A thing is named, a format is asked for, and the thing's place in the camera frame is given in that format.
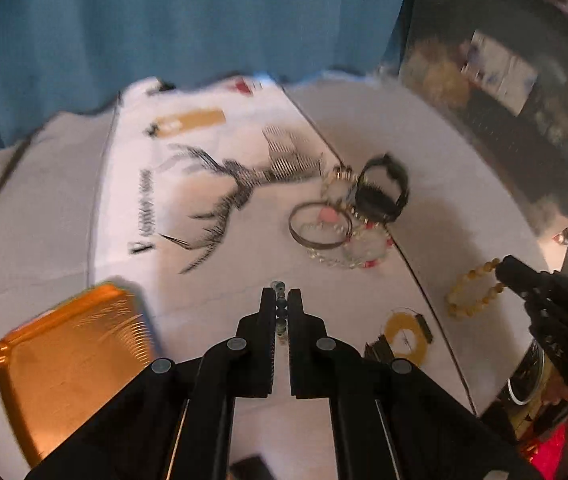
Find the orange tray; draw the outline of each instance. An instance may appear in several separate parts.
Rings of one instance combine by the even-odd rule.
[[[0,340],[0,394],[31,467],[155,359],[134,296],[112,283]]]

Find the metal bangle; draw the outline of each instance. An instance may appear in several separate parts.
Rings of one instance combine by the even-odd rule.
[[[300,210],[306,209],[306,208],[312,207],[312,206],[330,207],[338,215],[340,215],[342,218],[346,219],[347,228],[346,228],[346,233],[344,234],[343,240],[339,240],[337,242],[330,242],[330,243],[312,242],[312,241],[307,240],[306,238],[302,237],[297,231],[295,231],[295,229],[293,228],[293,217]],[[347,213],[345,213],[344,211],[342,211],[340,209],[337,209],[335,206],[332,206],[331,204],[329,204],[327,202],[303,202],[301,204],[297,204],[293,208],[293,210],[290,212],[290,215],[288,216],[288,230],[290,231],[290,235],[293,237],[293,240],[295,240],[301,246],[308,247],[310,249],[322,251],[322,250],[327,250],[327,249],[335,249],[337,247],[342,246],[344,243],[346,243],[346,241],[349,240],[350,235],[352,235],[352,233],[353,233],[353,221],[350,219],[350,216]]]

